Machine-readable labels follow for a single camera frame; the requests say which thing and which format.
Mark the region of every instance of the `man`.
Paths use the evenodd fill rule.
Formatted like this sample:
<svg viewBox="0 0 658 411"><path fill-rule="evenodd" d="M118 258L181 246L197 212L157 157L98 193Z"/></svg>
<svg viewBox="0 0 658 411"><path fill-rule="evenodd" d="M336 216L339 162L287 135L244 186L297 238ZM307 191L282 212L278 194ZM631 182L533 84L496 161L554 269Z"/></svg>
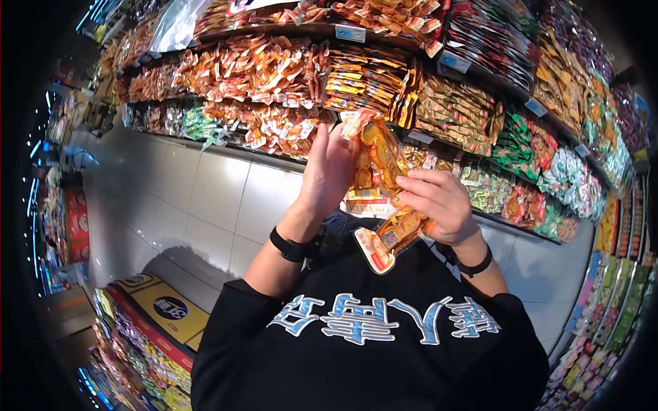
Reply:
<svg viewBox="0 0 658 411"><path fill-rule="evenodd" d="M193 409L532 410L546 354L450 173L397 182L435 221L427 236L454 250L461 282L422 241L378 276L349 232L336 256L302 272L313 247L296 244L314 241L354 177L341 130L319 126L299 197L270 236L277 246L267 241L224 285L194 362Z"/></svg>

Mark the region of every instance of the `forearm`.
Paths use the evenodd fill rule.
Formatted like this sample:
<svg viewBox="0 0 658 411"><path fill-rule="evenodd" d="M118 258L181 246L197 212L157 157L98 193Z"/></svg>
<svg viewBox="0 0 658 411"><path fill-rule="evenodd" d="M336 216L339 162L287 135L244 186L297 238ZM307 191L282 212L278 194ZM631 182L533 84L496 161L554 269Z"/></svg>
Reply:
<svg viewBox="0 0 658 411"><path fill-rule="evenodd" d="M320 220L312 212L294 203L276 225L276 231L284 240L306 243L317 234L319 227ZM297 283L301 264L283 258L281 252L267 240L253 259L244 280L261 294L282 298Z"/></svg>
<svg viewBox="0 0 658 411"><path fill-rule="evenodd" d="M460 245L452 248L461 264L466 267L479 265L487 255L487 243L482 237L481 230L478 230ZM465 278L473 287L488 297L500 293L509 293L503 273L493 258L491 264L483 272L473 275L473 278L462 273L462 278Z"/></svg>

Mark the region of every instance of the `aisle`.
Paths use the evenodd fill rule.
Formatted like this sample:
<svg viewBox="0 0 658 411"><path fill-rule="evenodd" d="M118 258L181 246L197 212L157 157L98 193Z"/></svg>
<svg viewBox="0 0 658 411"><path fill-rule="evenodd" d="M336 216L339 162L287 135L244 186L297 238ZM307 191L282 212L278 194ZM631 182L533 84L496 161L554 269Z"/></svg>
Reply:
<svg viewBox="0 0 658 411"><path fill-rule="evenodd" d="M296 198L301 174L181 147L122 127L96 140L74 132L84 157L91 258L86 287L149 272L210 312L224 282L244 275ZM550 352L588 262L593 226L555 245L483 227L510 292Z"/></svg>

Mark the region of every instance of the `smartwatch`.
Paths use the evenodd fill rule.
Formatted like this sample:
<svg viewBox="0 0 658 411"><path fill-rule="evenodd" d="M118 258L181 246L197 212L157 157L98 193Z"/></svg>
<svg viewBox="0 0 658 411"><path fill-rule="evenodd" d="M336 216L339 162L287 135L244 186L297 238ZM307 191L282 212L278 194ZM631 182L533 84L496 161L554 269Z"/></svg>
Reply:
<svg viewBox="0 0 658 411"><path fill-rule="evenodd" d="M292 262L302 262L304 258L315 257L320 250L323 238L323 235L316 234L308 243L300 244L292 240L284 240L276 232L276 227L270 233L270 241L281 251L281 256Z"/></svg>
<svg viewBox="0 0 658 411"><path fill-rule="evenodd" d="M461 262L457 261L457 267L459 268L459 271L466 274L468 278L473 278L475 274L479 274L487 269L487 267L492 263L492 258L493 258L492 250L489 248L489 245L487 244L487 255L486 257L484 257L484 261L482 261L475 267L466 267L464 264L461 264Z"/></svg>

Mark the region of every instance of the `hanging snack bag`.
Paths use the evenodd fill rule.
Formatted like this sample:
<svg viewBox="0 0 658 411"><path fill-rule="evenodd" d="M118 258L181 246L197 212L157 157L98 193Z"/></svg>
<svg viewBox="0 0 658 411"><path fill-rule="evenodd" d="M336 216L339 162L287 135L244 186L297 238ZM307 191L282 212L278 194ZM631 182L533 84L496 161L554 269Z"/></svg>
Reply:
<svg viewBox="0 0 658 411"><path fill-rule="evenodd" d="M355 186L367 181L363 174L371 172L371 181L380 186L397 207L376 231L366 228L354 231L356 241L370 268L383 276L395 265L395 256L406 250L431 221L423 213L403 205L397 198L403 190L395 179L398 176L406 176L409 169L400 153L397 140L378 117L379 113L369 109L360 109L342 116L345 121L342 135L350 141L358 141L359 152L367 153L370 159L370 170L367 168L366 159L360 159L357 165L357 179L360 181L356 181Z"/></svg>

